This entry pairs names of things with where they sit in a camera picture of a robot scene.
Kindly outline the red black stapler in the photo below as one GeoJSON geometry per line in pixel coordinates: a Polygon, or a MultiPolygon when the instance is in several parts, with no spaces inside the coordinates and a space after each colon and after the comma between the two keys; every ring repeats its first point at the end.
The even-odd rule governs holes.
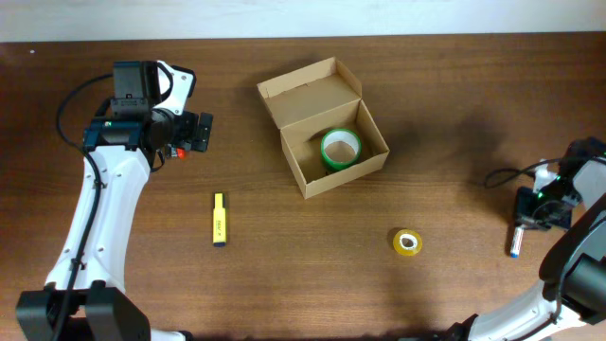
{"type": "Polygon", "coordinates": [[[165,149],[166,158],[185,159],[187,152],[184,149],[168,146],[165,149]]]}

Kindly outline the blue white marker pen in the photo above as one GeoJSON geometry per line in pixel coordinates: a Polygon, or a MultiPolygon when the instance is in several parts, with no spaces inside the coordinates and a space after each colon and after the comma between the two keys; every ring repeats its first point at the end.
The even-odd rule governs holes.
{"type": "Polygon", "coordinates": [[[520,255],[524,232],[525,227],[523,225],[519,225],[514,228],[509,249],[509,255],[514,259],[518,258],[520,255]]]}

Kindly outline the yellow highlighter pen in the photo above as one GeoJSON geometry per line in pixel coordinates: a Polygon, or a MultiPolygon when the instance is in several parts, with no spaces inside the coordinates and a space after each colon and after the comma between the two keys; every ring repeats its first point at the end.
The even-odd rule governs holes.
{"type": "Polygon", "coordinates": [[[224,196],[219,192],[214,194],[212,233],[213,245],[215,247],[223,247],[226,245],[226,209],[224,196]]]}

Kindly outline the small yellow tape roll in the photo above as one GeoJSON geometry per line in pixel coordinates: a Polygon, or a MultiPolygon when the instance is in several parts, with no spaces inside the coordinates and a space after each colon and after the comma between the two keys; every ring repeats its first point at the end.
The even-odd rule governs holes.
{"type": "Polygon", "coordinates": [[[401,229],[393,238],[392,241],[394,250],[406,257],[416,256],[422,249],[422,238],[420,234],[414,230],[401,229]]]}

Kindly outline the green tape roll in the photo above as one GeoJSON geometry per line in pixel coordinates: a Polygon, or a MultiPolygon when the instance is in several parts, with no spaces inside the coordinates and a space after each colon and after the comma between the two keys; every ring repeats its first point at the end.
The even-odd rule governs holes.
{"type": "Polygon", "coordinates": [[[359,159],[362,143],[358,135],[348,129],[333,129],[321,140],[321,155],[326,168],[342,171],[359,159]]]}

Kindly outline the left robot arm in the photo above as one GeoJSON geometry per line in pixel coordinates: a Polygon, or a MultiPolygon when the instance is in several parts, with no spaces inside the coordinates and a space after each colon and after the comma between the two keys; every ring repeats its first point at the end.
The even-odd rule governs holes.
{"type": "Polygon", "coordinates": [[[152,328],[125,294],[125,259],[134,213],[150,175],[172,150],[203,153],[213,116],[187,111],[195,73],[163,61],[116,62],[114,93],[80,142],[80,198],[45,286],[16,305],[28,340],[190,340],[186,331],[152,328]]]}

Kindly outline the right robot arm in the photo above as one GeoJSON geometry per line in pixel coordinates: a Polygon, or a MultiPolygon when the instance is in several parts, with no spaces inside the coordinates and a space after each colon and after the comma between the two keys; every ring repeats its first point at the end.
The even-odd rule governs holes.
{"type": "Polygon", "coordinates": [[[595,137],[575,140],[554,162],[557,171],[548,169],[548,159],[506,171],[509,180],[534,180],[516,192],[511,253],[518,253],[528,230],[564,231],[546,254],[538,281],[508,305],[453,324],[440,339],[545,340],[604,321],[605,144],[595,137]]]}

